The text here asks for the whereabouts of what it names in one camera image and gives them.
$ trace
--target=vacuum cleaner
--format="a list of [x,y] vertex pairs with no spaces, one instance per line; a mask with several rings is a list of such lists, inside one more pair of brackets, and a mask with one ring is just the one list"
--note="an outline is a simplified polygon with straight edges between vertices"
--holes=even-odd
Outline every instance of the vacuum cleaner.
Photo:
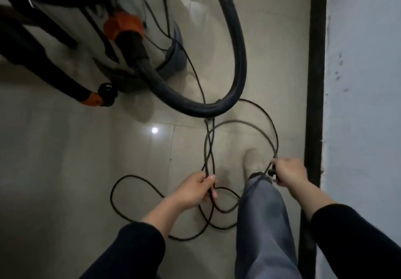
[[118,92],[129,93],[146,86],[173,109],[210,118],[228,111],[243,92],[247,60],[233,0],[218,0],[233,45],[233,84],[225,97],[211,104],[188,99],[165,82],[187,63],[170,0],[9,1],[32,24],[70,48],[84,45],[110,83],[102,84],[97,93],[84,88],[47,58],[43,46],[18,20],[1,12],[0,53],[82,104],[111,106]]

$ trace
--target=foot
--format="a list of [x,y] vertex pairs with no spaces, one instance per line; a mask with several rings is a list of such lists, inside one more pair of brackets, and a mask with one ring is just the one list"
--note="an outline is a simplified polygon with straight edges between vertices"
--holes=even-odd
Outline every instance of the foot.
[[263,156],[258,152],[256,148],[248,149],[245,152],[243,167],[245,182],[249,180],[250,175],[256,172],[264,172],[266,169]]

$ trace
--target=gray pants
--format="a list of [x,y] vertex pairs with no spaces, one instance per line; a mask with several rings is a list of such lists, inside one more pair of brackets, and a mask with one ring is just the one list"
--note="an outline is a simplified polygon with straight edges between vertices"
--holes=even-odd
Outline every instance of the gray pants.
[[235,278],[301,279],[286,206],[264,175],[249,180],[238,206]]

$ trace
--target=hand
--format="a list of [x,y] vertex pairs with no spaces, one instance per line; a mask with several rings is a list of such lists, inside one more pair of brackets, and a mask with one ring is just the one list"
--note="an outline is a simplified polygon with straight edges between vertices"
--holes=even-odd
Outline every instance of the hand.
[[217,183],[216,177],[210,175],[206,177],[203,171],[189,175],[172,197],[177,201],[183,209],[189,209],[198,205],[201,201],[210,202],[208,189],[212,188],[213,199],[217,199],[217,192],[213,188],[213,184]]
[[273,159],[275,165],[277,185],[287,187],[291,194],[299,183],[309,182],[308,173],[303,162],[298,159]]

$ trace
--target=person's left hand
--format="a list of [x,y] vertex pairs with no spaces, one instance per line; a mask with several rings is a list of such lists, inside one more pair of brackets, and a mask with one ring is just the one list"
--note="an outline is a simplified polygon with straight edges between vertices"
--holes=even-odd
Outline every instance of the person's left hand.
[[195,172],[178,186],[172,197],[183,210],[186,210],[195,207],[201,201],[210,202],[209,188],[212,188],[213,199],[216,200],[217,192],[213,188],[215,183],[217,183],[217,179],[214,175],[206,177],[203,171]]

